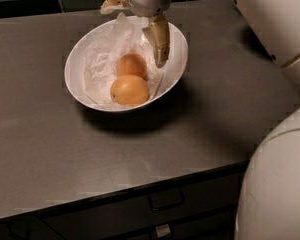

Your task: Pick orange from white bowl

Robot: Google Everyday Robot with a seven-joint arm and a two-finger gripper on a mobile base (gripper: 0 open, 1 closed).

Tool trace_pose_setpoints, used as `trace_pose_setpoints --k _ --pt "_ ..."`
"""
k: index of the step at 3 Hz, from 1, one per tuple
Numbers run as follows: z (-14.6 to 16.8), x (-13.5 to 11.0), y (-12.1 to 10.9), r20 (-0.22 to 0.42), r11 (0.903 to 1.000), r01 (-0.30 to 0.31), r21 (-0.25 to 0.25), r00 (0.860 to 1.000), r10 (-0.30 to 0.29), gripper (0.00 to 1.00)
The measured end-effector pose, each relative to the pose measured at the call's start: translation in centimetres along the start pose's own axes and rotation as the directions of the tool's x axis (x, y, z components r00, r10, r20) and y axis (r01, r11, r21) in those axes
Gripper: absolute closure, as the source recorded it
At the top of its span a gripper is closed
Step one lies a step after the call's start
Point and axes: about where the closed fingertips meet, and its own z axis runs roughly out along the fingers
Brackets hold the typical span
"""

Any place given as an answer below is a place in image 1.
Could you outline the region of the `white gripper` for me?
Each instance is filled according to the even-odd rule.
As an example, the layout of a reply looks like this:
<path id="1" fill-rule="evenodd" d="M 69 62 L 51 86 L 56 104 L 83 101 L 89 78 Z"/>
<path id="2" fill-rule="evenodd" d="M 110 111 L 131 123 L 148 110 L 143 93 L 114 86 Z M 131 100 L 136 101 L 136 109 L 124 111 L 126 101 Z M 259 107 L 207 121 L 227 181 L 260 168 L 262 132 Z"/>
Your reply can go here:
<path id="1" fill-rule="evenodd" d="M 105 0 L 100 13 L 107 15 L 116 10 L 130 9 L 138 17 L 151 17 L 148 19 L 148 26 L 142 31 L 152 46 L 156 66 L 162 68 L 169 59 L 170 29 L 165 15 L 161 13 L 169 9 L 171 2 L 172 0 Z"/>

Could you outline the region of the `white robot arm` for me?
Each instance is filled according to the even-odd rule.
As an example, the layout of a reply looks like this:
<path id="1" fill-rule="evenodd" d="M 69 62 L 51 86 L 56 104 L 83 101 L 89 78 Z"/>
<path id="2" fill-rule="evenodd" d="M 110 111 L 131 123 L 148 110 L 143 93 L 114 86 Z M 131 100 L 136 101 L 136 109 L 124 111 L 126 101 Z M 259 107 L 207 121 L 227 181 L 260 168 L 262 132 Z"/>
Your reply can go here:
<path id="1" fill-rule="evenodd" d="M 232 2 L 300 99 L 300 0 Z M 251 156 L 235 240 L 300 240 L 300 102 Z"/>

